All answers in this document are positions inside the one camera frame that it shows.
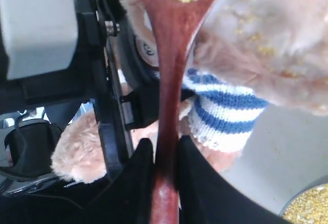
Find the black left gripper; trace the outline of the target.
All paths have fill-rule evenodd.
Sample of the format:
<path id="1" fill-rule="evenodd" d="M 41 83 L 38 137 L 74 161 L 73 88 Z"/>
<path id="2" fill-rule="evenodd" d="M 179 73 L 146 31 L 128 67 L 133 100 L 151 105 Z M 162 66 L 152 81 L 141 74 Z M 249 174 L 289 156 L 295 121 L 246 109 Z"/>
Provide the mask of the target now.
<path id="1" fill-rule="evenodd" d="M 59 181 L 51 155 L 84 104 L 95 112 L 102 174 L 114 181 L 132 155 L 130 129 L 158 117 L 158 83 L 147 76 L 119 0 L 74 0 L 78 40 L 68 68 L 7 79 L 1 31 L 1 127 L 13 164 L 1 167 L 1 195 L 34 194 Z"/>

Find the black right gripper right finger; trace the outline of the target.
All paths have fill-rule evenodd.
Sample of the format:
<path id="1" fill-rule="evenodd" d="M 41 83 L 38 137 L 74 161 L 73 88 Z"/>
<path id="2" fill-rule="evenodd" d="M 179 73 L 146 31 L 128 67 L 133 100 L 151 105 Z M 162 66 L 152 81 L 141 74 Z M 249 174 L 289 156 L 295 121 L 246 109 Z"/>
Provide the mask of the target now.
<path id="1" fill-rule="evenodd" d="M 277 224 L 287 221 L 225 181 L 189 136 L 178 143 L 178 187 L 184 223 Z"/>

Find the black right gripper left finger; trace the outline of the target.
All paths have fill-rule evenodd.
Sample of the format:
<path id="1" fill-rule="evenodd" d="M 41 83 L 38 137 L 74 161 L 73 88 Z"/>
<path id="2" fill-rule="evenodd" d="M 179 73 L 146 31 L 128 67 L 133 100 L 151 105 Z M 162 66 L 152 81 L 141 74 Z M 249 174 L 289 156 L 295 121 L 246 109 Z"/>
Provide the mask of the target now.
<path id="1" fill-rule="evenodd" d="M 152 170 L 153 146 L 144 138 L 120 175 L 102 190 L 80 186 L 67 196 L 1 197 L 1 223 L 149 223 Z"/>

